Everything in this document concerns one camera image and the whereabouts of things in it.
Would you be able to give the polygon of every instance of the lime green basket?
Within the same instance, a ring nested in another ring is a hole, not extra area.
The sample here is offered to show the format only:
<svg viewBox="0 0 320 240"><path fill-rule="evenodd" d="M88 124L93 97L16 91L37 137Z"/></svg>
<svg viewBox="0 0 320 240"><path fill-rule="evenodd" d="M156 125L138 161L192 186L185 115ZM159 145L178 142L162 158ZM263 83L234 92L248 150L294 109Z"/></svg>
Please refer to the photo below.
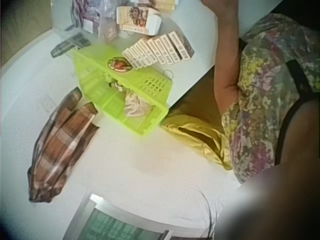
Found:
<svg viewBox="0 0 320 240"><path fill-rule="evenodd" d="M124 64L123 56L108 45L74 50L72 58L83 94L135 133L146 135L168 114L167 98L172 81L152 67L131 69L130 65ZM114 79L153 105L152 110L144 116L125 116L126 93L110 87L109 83Z"/></svg>

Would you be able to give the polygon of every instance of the plaid cloth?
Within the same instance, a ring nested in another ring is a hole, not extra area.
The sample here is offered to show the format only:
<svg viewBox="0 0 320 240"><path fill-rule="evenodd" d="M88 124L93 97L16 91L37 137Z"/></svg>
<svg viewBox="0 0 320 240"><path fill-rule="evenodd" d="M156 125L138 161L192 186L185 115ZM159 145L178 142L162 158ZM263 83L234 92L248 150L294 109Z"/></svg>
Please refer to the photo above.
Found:
<svg viewBox="0 0 320 240"><path fill-rule="evenodd" d="M72 168L98 130L91 121L98 113L92 102L76 110L82 97L72 90L51 114L35 142L27 175L29 201L50 203L59 195Z"/></svg>

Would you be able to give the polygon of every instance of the floral shirt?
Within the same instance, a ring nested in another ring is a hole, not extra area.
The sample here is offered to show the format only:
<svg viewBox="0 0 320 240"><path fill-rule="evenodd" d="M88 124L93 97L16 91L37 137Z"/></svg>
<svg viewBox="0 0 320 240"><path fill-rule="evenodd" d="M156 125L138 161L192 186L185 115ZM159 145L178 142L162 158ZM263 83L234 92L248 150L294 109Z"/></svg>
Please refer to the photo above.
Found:
<svg viewBox="0 0 320 240"><path fill-rule="evenodd" d="M320 35L269 14L242 38L239 97L222 116L232 168L240 182L275 165L283 120L299 99L286 62L297 60L314 92L320 90Z"/></svg>

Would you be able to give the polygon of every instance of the row of small box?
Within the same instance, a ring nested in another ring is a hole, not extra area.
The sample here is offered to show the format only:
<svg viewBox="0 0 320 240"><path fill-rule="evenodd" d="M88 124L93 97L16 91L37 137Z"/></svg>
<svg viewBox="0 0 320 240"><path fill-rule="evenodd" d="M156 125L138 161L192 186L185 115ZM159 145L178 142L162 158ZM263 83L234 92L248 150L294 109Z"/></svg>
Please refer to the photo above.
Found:
<svg viewBox="0 0 320 240"><path fill-rule="evenodd" d="M140 69L157 62L171 65L181 60L189 60L194 51L182 33L173 31L168 35L143 37L122 54L135 69Z"/></svg>

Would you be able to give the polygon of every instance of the white table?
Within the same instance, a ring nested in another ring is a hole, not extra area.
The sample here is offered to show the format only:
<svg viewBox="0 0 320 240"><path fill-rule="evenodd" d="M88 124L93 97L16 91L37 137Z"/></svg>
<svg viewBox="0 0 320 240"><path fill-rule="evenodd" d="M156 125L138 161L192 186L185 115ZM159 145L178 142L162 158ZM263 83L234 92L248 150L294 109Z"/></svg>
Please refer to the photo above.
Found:
<svg viewBox="0 0 320 240"><path fill-rule="evenodd" d="M257 1L250 2L252 9ZM253 15L258 16L257 12L255 9ZM261 17L266 12L262 4ZM198 14L184 21L183 13ZM175 71L180 68L181 72L175 74L169 105L213 66L215 49L214 15L198 0L182 0L172 19L189 38L196 55L186 65L177 66ZM50 204L28 201L27 170L34 143L50 112L78 85L71 59L65 55L51 58L50 50L60 40L49 31L2 68L1 211L11 230L25 239L62 239L88 191L147 219L206 228L207 209L199 191L206 195L213 212L220 209L220 200L239 186L233 173L210 164L160 128L141 138L102 114L94 119L99 131L61 195Z"/></svg>

